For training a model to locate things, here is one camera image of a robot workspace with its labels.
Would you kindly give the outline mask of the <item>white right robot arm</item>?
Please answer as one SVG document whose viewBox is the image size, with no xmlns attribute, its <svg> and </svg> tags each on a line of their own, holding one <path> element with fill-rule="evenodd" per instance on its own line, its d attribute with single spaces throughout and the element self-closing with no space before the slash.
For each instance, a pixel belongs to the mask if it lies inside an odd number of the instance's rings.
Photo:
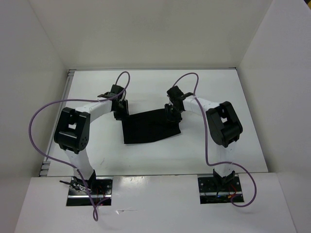
<svg viewBox="0 0 311 233">
<path fill-rule="evenodd" d="M 205 160 L 213 168 L 213 185 L 219 191 L 229 187 L 235 176 L 233 154 L 236 142 L 243 132 L 242 124 L 228 101 L 211 102 L 198 98 L 192 93 L 177 96 L 168 95 L 165 105 L 168 121 L 180 122 L 182 112 L 192 112 L 203 117 L 205 130 Z M 208 159 L 208 141 L 217 145 L 218 160 L 210 163 Z"/>
</svg>

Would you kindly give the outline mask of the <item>black skirt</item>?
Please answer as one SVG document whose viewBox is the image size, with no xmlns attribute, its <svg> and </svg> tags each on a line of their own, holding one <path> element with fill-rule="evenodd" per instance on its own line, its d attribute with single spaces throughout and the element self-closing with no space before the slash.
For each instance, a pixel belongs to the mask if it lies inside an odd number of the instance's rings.
<svg viewBox="0 0 311 233">
<path fill-rule="evenodd" d="M 169 122 L 163 108 L 127 116 L 122 130 L 125 144 L 152 143 L 181 133 L 179 123 Z"/>
</svg>

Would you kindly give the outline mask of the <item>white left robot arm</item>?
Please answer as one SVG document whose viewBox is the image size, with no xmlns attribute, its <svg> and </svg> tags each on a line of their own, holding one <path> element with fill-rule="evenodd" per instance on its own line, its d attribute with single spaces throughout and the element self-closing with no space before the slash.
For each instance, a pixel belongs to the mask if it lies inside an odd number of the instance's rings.
<svg viewBox="0 0 311 233">
<path fill-rule="evenodd" d="M 54 141 L 74 166 L 75 186 L 91 194 L 97 188 L 96 172 L 90 165 L 86 146 L 89 142 L 90 124 L 104 114 L 114 113 L 116 120 L 129 116 L 128 100 L 105 100 L 91 102 L 78 108 L 65 107 L 60 114 Z"/>
</svg>

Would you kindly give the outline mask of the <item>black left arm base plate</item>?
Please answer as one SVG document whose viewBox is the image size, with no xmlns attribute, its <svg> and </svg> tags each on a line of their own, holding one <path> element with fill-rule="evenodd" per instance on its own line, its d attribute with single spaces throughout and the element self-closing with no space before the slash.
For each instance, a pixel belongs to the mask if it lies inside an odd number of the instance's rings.
<svg viewBox="0 0 311 233">
<path fill-rule="evenodd" d="M 74 181 L 72 178 L 69 185 L 66 206 L 91 206 L 86 188 Z M 112 177 L 98 177 L 93 183 L 93 187 L 89 189 L 92 200 L 95 205 L 111 206 L 112 202 Z"/>
</svg>

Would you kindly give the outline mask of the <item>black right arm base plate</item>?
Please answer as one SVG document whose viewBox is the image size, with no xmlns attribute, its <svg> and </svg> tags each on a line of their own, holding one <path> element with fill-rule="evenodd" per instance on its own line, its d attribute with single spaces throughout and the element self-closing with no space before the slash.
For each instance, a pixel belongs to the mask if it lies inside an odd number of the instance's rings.
<svg viewBox="0 0 311 233">
<path fill-rule="evenodd" d="M 198 189 L 200 204 L 216 204 L 216 203 L 230 203 L 233 197 L 234 203 L 244 202 L 242 187 L 238 176 L 234 180 L 223 187 L 217 187 L 213 176 L 199 176 Z"/>
</svg>

